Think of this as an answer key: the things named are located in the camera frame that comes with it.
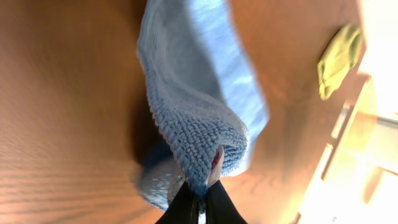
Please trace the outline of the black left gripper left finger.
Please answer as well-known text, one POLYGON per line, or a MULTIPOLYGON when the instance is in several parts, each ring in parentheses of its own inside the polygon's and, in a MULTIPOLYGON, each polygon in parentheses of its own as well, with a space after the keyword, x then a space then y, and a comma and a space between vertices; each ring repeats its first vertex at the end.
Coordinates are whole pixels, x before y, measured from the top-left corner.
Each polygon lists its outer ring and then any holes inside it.
POLYGON ((198 224, 198 198, 186 182, 155 224, 198 224))

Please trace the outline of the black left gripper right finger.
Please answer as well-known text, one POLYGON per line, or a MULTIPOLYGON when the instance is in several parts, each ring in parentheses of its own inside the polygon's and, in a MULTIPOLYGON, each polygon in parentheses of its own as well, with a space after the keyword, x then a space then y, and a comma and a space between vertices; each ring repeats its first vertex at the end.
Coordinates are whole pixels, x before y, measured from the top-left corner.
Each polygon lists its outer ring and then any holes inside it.
POLYGON ((205 195, 206 224, 247 224, 239 214, 220 180, 205 195))

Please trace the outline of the blue microfiber cloth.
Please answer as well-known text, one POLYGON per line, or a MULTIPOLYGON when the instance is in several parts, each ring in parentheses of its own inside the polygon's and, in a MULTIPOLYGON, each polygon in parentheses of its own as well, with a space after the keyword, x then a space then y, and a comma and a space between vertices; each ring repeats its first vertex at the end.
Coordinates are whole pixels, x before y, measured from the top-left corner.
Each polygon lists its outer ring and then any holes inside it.
POLYGON ((142 197, 166 210, 184 182, 203 195, 218 149, 223 177, 245 172, 269 114, 228 1, 149 0, 137 55, 164 139, 148 156, 142 197))

